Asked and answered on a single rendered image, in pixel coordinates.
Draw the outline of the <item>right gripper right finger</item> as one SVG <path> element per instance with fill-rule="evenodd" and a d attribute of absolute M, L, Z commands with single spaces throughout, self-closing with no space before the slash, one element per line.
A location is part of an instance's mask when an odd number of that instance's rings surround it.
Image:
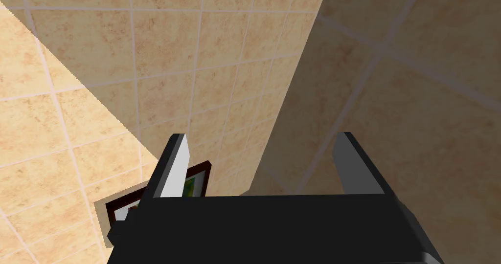
<path fill-rule="evenodd" d="M 345 194 L 395 195 L 351 132 L 337 133 L 332 158 Z"/>

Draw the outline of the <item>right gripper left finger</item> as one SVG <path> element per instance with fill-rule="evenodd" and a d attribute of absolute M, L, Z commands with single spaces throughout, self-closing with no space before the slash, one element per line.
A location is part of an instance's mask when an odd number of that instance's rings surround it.
<path fill-rule="evenodd" d="M 142 198 L 181 197 L 190 154 L 186 134 L 170 136 Z"/>

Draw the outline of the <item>dark framed wall picture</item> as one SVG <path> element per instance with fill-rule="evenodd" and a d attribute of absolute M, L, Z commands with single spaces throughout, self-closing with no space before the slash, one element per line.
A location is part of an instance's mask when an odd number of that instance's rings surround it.
<path fill-rule="evenodd" d="M 207 160 L 187 169 L 183 197 L 204 197 L 212 164 Z M 134 185 L 119 193 L 96 201 L 98 222 L 103 233 L 107 233 L 117 220 L 124 220 L 127 213 L 137 207 L 148 181 Z"/>

